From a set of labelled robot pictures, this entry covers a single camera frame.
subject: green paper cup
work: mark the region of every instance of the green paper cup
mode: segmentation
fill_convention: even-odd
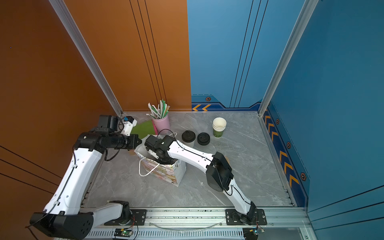
[[[215,137],[223,136],[223,132],[226,126],[227,126],[227,121],[224,118],[215,118],[212,124],[212,128],[214,129],[214,136]]]

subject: green cloth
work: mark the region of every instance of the green cloth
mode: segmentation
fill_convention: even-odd
[[[131,134],[138,134],[140,139],[145,138],[148,134],[155,135],[152,120],[137,124],[132,128]]]

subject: pink cup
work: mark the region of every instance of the pink cup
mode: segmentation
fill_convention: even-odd
[[[155,125],[157,132],[159,134],[165,135],[167,132],[166,130],[162,131],[163,129],[170,129],[169,125],[169,118],[168,115],[166,115],[165,118],[162,119],[152,119],[153,124]]]

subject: yellow arrow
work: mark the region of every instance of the yellow arrow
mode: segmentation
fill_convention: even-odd
[[[274,136],[274,135],[279,136],[279,135],[277,134],[277,132],[272,131],[272,142],[273,142],[273,136]]]
[[[292,175],[289,175],[289,186],[292,188],[292,180],[297,182],[297,184],[300,184],[299,181]]]
[[[270,132],[271,127],[274,127],[272,123],[268,123],[268,132]]]
[[[201,104],[198,104],[198,105],[196,105],[194,108],[192,108],[192,110],[195,110],[196,112],[198,112],[198,110],[196,109],[196,108],[198,108],[198,107],[200,107],[201,106]]]
[[[265,116],[265,125],[266,125],[266,119],[271,118],[270,116]]]
[[[211,106],[211,105],[208,104],[207,106],[203,107],[203,110],[207,112],[207,111],[208,111],[207,108],[208,108],[209,106]]]
[[[285,174],[287,174],[287,167],[289,167],[290,169],[293,170],[292,166],[285,162],[284,163],[284,172],[285,172]]]
[[[281,156],[282,156],[282,155],[288,157],[287,154],[286,154],[285,152],[280,151],[280,162],[281,162]]]

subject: gray marble tabletop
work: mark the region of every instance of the gray marble tabletop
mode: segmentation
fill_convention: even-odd
[[[149,120],[145,113],[130,113],[138,123]],[[221,138],[212,134],[212,121],[225,118],[227,126]],[[169,113],[171,130],[181,140],[185,130],[206,132],[206,146],[195,142],[202,152],[221,152],[229,158],[236,183],[256,206],[290,206],[256,112]],[[233,206],[228,198],[207,185],[205,174],[187,164],[178,187],[155,176],[138,174],[139,157],[133,151],[120,151],[110,162],[103,162],[89,194],[87,207],[104,205],[108,200],[124,200],[131,207]]]

